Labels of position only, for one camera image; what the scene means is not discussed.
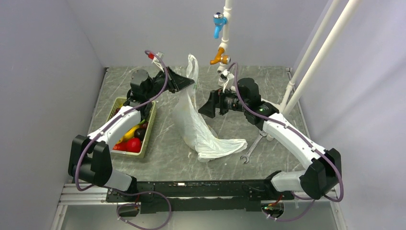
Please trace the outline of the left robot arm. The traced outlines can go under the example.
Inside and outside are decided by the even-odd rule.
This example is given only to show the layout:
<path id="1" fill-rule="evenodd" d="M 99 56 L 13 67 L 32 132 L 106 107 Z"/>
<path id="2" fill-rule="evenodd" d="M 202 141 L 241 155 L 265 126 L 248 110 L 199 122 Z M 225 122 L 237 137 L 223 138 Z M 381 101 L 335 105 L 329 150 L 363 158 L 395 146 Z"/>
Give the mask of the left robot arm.
<path id="1" fill-rule="evenodd" d="M 157 96 L 164 91 L 179 92 L 194 83 L 169 67 L 153 78 L 144 69 L 136 70 L 127 99 L 118 113 L 95 132 L 73 139 L 68 174 L 76 182 L 83 180 L 98 187 L 119 190 L 123 200 L 134 200 L 138 193 L 137 179 L 113 168 L 111 150 L 127 131 L 148 117 Z"/>

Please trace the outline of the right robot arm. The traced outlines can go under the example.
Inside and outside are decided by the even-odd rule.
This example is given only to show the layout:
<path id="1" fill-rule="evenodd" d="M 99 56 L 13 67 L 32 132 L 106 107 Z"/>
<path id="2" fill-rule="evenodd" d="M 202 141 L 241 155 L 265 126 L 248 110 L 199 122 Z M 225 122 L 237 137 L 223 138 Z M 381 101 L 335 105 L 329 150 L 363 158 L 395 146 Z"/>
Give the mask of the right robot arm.
<path id="1" fill-rule="evenodd" d="M 315 144 L 291 125 L 275 106 L 261 99 L 259 87 L 252 78 L 238 80 L 236 92 L 212 90 L 198 112 L 214 118 L 216 114 L 224 115 L 230 110 L 243 112 L 249 123 L 278 140 L 304 168 L 303 171 L 276 171 L 269 175 L 264 181 L 266 197 L 275 199 L 282 192 L 304 192 L 311 199 L 319 200 L 342 182 L 340 153 Z"/>

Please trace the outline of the white plastic bag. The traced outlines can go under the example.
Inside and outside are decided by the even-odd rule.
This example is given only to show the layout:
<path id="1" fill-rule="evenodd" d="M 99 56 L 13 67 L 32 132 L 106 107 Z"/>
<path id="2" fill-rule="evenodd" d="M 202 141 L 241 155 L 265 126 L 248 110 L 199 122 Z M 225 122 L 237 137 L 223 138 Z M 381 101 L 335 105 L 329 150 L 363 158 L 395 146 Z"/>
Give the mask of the white plastic bag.
<path id="1" fill-rule="evenodd" d="M 173 121 L 188 147 L 197 152 L 200 162 L 209 162 L 245 150 L 245 139 L 219 139 L 198 113 L 196 88 L 199 66 L 196 57 L 188 55 L 186 78 L 194 83 L 179 92 L 178 103 L 173 109 Z"/>

